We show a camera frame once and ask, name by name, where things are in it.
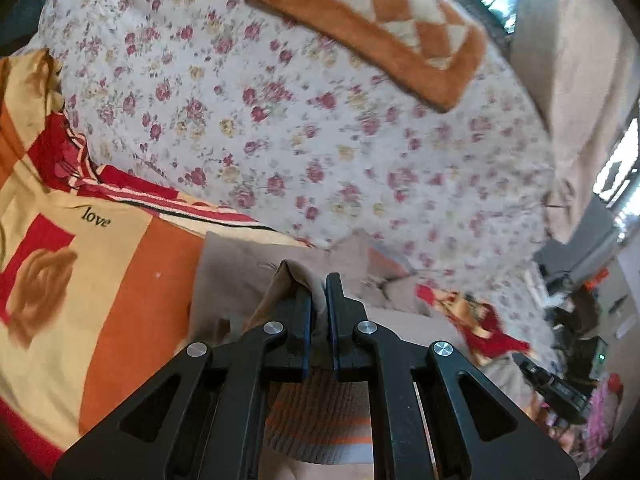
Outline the grey-beige jacket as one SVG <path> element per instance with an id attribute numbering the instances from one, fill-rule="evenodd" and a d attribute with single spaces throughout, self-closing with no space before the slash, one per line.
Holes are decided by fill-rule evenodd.
<path id="1" fill-rule="evenodd" d="M 473 353 L 441 308 L 416 296 L 407 260 L 363 232 L 329 249 L 273 245 L 206 234 L 193 285 L 189 338 L 212 347 L 238 340 L 272 321 L 296 286 L 311 296 L 311 368 L 301 384 L 274 395 L 267 418 L 266 479 L 353 479 L 373 462 L 368 387 L 338 382 L 331 370 L 326 276 L 341 275 L 344 294 L 363 301 L 367 316 L 420 346 L 449 341 Z"/>

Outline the orange checkered plush mat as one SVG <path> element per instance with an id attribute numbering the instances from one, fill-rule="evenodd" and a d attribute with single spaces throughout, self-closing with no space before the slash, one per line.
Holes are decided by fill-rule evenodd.
<path id="1" fill-rule="evenodd" d="M 259 0 L 349 47 L 440 110 L 460 101 L 483 29 L 446 0 Z"/>

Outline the black device green light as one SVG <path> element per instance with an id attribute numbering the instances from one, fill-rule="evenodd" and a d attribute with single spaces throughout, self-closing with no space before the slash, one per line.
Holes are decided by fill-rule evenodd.
<path id="1" fill-rule="evenodd" d="M 576 339 L 566 359 L 565 378 L 572 382 L 597 382 L 607 354 L 608 344 L 600 336 Z"/>

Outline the beige curtain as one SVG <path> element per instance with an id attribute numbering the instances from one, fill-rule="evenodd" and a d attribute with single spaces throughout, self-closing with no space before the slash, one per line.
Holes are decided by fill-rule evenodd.
<path id="1" fill-rule="evenodd" d="M 639 43 L 613 0 L 518 0 L 510 63 L 549 131 L 551 236 L 570 241 L 639 90 Z"/>

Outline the white floral quilt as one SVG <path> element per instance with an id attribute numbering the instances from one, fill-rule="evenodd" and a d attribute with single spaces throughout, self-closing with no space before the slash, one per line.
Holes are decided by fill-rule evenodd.
<path id="1" fill-rule="evenodd" d="M 98 164 L 317 246 L 362 229 L 554 359 L 522 277 L 546 238 L 550 142 L 497 48 L 439 113 L 246 0 L 47 0 L 34 43 Z"/>

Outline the orange yellow red blanket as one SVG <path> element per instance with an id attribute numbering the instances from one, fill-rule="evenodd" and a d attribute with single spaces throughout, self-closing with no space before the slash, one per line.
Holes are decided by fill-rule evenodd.
<path id="1" fill-rule="evenodd" d="M 1 474 L 49 477 L 80 437 L 194 336 L 262 321 L 288 284 L 341 275 L 349 296 L 419 344 L 484 364 L 526 343 L 490 304 L 419 283 L 363 232 L 328 249 L 233 209 L 95 167 L 45 50 L 1 62 Z"/>

